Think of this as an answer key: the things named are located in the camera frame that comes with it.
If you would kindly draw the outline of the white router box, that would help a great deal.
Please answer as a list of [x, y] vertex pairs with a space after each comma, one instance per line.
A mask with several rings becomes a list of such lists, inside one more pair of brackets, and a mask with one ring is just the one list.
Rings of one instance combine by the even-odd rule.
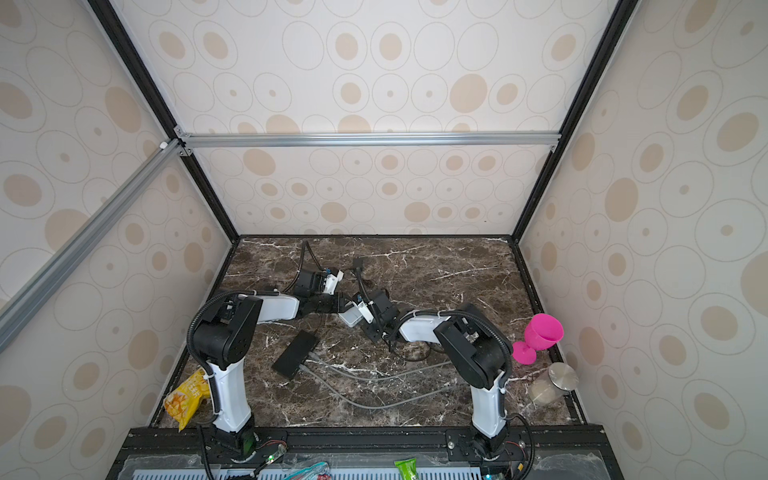
[[345, 312], [340, 312], [338, 317], [349, 328], [354, 328], [361, 320], [364, 319], [363, 314], [356, 306], [352, 306]]

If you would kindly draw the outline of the black network switch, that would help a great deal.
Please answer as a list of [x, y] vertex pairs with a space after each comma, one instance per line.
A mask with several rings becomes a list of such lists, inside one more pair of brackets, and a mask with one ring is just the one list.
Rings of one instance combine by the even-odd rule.
[[301, 330], [272, 364], [272, 369], [282, 377], [292, 380], [318, 343], [319, 338], [316, 335]]

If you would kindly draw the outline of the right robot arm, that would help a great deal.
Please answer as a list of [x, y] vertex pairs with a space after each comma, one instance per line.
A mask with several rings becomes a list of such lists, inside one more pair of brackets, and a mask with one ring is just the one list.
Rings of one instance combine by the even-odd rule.
[[392, 348], [398, 341], [441, 346], [471, 387], [475, 449], [485, 457], [499, 454], [508, 434], [504, 396], [512, 373], [512, 342], [477, 307], [401, 313], [388, 295], [357, 295], [358, 317], [373, 340]]

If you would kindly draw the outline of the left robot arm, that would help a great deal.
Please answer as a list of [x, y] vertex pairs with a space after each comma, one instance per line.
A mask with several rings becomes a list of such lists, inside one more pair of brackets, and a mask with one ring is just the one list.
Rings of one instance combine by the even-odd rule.
[[211, 436], [222, 446], [246, 455], [255, 450], [252, 410], [245, 392], [244, 358], [260, 324], [289, 321], [315, 313], [338, 313], [345, 296], [337, 291], [344, 273], [315, 262], [304, 268], [304, 257], [316, 256], [301, 244], [299, 267], [282, 290], [227, 290], [210, 297], [193, 317], [186, 347], [203, 369], [212, 406]]

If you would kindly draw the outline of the black power adapter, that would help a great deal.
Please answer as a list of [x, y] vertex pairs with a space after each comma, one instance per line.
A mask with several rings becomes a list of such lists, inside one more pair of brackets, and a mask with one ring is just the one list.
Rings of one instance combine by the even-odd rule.
[[352, 272], [356, 279], [359, 289], [359, 295], [365, 303], [370, 302], [370, 296], [368, 295], [365, 281], [363, 278], [364, 262], [362, 257], [354, 257], [352, 261]]

